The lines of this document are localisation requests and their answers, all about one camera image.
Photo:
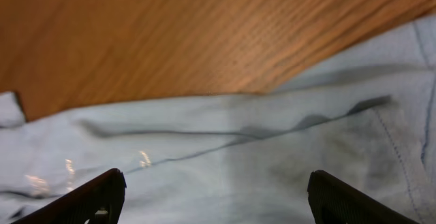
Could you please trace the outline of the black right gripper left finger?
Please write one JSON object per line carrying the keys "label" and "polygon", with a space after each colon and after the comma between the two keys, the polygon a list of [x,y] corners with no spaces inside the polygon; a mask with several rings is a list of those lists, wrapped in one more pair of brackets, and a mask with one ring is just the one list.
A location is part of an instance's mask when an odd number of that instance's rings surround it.
{"label": "black right gripper left finger", "polygon": [[123,173],[112,168],[13,224],[117,224],[126,188]]}

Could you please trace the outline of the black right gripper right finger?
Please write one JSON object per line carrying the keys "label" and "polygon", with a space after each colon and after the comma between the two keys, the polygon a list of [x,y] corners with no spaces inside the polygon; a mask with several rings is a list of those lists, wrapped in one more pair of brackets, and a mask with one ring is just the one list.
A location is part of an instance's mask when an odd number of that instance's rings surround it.
{"label": "black right gripper right finger", "polygon": [[418,224],[323,170],[311,172],[307,193],[316,224]]}

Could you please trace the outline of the light blue printed t-shirt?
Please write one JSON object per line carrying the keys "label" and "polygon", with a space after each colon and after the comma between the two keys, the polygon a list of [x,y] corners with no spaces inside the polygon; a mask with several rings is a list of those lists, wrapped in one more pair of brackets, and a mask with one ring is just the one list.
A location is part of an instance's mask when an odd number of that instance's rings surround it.
{"label": "light blue printed t-shirt", "polygon": [[1,95],[1,222],[111,168],[122,223],[312,223],[325,170],[435,222],[435,18],[343,51],[267,95],[152,99],[26,121]]}

